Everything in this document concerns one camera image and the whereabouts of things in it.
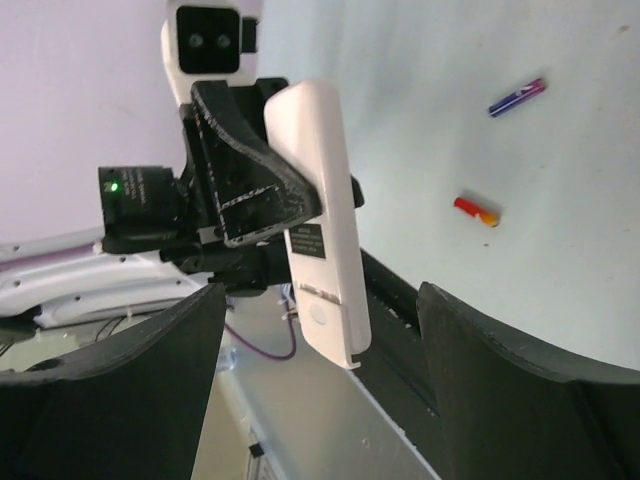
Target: table surface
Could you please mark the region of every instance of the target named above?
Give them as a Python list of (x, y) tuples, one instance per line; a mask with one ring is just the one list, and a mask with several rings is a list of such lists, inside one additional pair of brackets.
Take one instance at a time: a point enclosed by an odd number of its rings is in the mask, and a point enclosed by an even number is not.
[[(181, 169), (164, 2), (8, 2), (0, 16), (0, 244), (99, 226), (98, 165)], [(640, 368), (637, 20), (631, 0), (269, 0), (259, 73), (339, 86), (361, 243), (388, 267)], [(543, 95), (487, 115), (541, 75)], [(455, 210), (461, 192), (496, 205), (500, 226)]]

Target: blue object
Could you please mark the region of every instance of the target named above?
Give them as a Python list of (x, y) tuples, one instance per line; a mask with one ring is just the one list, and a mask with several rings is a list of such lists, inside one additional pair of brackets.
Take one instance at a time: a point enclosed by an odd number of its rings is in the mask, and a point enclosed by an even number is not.
[(547, 89), (547, 84), (543, 78), (538, 78), (533, 82), (525, 85), (519, 90), (513, 92), (511, 95), (500, 100), (498, 103), (489, 107), (489, 115), (492, 117), (499, 117), (505, 112), (508, 112), (514, 107), (517, 107), (521, 103), (526, 102), (530, 98), (535, 97), (539, 93), (544, 92)]

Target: orange battery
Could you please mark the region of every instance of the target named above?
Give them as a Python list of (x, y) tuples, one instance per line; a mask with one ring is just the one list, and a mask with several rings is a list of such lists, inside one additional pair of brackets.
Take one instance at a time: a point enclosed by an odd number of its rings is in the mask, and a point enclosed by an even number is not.
[(453, 202), (453, 206), (459, 208), (470, 217), (479, 218), (485, 225), (494, 228), (500, 224), (500, 217), (495, 213), (482, 208), (466, 198), (458, 197)]

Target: purple battery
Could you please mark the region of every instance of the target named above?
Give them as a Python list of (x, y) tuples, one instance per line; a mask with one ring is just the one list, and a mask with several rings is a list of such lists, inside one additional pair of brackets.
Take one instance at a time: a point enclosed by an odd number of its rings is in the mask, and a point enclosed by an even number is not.
[(525, 85), (524, 87), (516, 90), (511, 95), (506, 96), (498, 103), (489, 107), (489, 115), (492, 117), (499, 117), (505, 112), (508, 112), (514, 107), (517, 107), (521, 103), (526, 102), (530, 98), (535, 97), (539, 93), (544, 92), (547, 89), (547, 82), (544, 78), (538, 78), (533, 82)]

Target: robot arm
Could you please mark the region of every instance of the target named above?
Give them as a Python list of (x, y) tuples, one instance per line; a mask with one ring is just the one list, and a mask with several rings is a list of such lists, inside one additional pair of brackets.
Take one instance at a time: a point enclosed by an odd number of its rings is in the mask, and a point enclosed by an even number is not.
[(363, 197), (337, 91), (319, 80), (251, 78), (240, 15), (195, 3), (171, 1), (162, 29), (185, 170), (174, 178), (163, 167), (100, 168), (102, 247), (159, 250), (237, 296), (291, 282), (305, 339), (354, 368), (352, 355), (371, 340), (354, 212)]

